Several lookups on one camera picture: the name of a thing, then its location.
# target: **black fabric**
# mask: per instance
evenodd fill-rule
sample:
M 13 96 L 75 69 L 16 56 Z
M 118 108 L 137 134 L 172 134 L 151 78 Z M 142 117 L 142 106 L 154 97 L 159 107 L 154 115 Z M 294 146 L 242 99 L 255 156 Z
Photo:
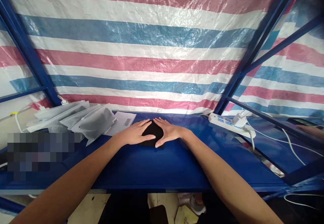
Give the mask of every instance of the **black fabric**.
M 202 193 L 206 213 L 202 213 L 197 224 L 239 223 L 216 193 Z
M 146 128 L 146 130 L 143 132 L 143 136 L 145 135 L 155 135 L 155 139 L 143 141 L 142 143 L 139 143 L 141 146 L 151 146 L 155 147 L 155 143 L 160 140 L 163 137 L 163 130 L 161 127 L 159 127 L 154 121 L 150 120 L 152 123 Z
M 147 194 L 111 194 L 98 224 L 150 223 Z

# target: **power strip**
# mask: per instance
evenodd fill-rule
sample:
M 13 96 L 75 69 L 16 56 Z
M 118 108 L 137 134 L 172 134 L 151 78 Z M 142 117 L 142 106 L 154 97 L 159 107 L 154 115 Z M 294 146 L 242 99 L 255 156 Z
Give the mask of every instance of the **power strip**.
M 238 127 L 238 126 L 234 126 L 233 125 L 233 121 L 229 118 L 220 116 L 218 114 L 214 114 L 214 113 L 210 113 L 208 120 L 210 123 L 215 124 L 217 126 L 220 126 L 222 128 L 225 128 L 227 130 L 233 131 L 239 135 L 245 136 L 247 138 L 254 138 L 256 136 L 254 129 L 249 126 L 249 125 L 245 125 L 242 128 Z

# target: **hand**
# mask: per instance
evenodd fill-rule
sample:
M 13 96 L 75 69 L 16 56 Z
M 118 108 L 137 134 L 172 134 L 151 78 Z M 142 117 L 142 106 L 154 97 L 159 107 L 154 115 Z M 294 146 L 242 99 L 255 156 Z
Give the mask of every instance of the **hand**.
M 155 118 L 153 121 L 163 130 L 163 137 L 155 143 L 156 148 L 162 146 L 166 141 L 183 137 L 185 131 L 188 130 L 181 126 L 172 125 L 168 121 L 161 118 Z
M 316 138 L 324 141 L 324 131 L 316 127 L 306 126 L 306 125 L 296 125 L 296 127 L 307 134 L 315 136 Z
M 115 134 L 112 139 L 115 139 L 118 143 L 122 145 L 130 144 L 138 144 L 146 140 L 155 139 L 154 135 L 146 135 L 142 136 L 143 132 L 146 128 L 152 123 L 149 119 L 139 121 L 130 127 L 124 129 L 123 131 Z

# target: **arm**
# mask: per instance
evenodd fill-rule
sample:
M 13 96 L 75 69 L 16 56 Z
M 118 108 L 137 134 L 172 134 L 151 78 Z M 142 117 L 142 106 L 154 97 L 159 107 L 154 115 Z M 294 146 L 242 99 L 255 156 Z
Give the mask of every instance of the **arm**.
M 149 119 L 137 122 L 114 135 L 44 190 L 12 220 L 11 224 L 64 223 L 122 146 L 155 138 L 154 135 L 142 136 L 144 130 L 151 124 L 148 121 Z
M 182 138 L 197 158 L 214 191 L 240 223 L 282 223 L 254 189 L 190 130 L 154 119 L 164 135 L 156 147 Z

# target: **blue stripe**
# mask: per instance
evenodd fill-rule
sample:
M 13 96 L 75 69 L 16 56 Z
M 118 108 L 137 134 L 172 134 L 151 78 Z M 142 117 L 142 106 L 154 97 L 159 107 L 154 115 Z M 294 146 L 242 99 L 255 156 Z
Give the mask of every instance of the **blue stripe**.
M 273 43 L 276 41 L 277 37 L 278 37 L 279 31 L 274 31 L 271 32 L 268 39 L 266 40 L 266 42 L 264 43 L 264 45 L 262 46 L 262 50 L 269 50 L 271 49 Z
M 255 30 L 217 31 L 130 22 L 57 19 L 20 15 L 34 36 L 187 48 L 246 48 Z
M 10 81 L 10 84 L 13 86 L 16 92 L 24 92 L 38 87 L 34 77 L 16 79 Z
M 234 96 L 240 97 L 244 93 L 246 88 L 247 88 L 247 86 L 239 85 L 238 88 L 236 89 L 235 93 L 234 93 Z
M 324 78 L 304 73 L 284 71 L 282 68 L 261 66 L 254 78 L 260 78 L 301 86 L 324 87 Z
M 117 90 L 175 92 L 196 95 L 203 95 L 207 92 L 220 94 L 226 87 L 226 84 L 217 82 L 211 84 L 195 84 L 186 82 L 115 80 L 89 76 L 50 75 L 50 77 L 55 86 L 98 87 Z M 30 83 L 30 78 L 16 79 L 11 81 L 11 83 L 15 84 L 17 88 L 26 88 Z
M 268 107 L 262 106 L 257 103 L 248 102 L 250 107 L 253 107 L 259 111 L 273 114 L 287 114 L 287 115 L 299 115 L 299 116 L 312 116 L 312 117 L 324 117 L 324 111 L 318 109 L 309 109 L 309 108 L 293 108 L 286 106 L 274 106 L 269 105 Z M 232 110 L 241 110 L 240 106 L 234 105 Z

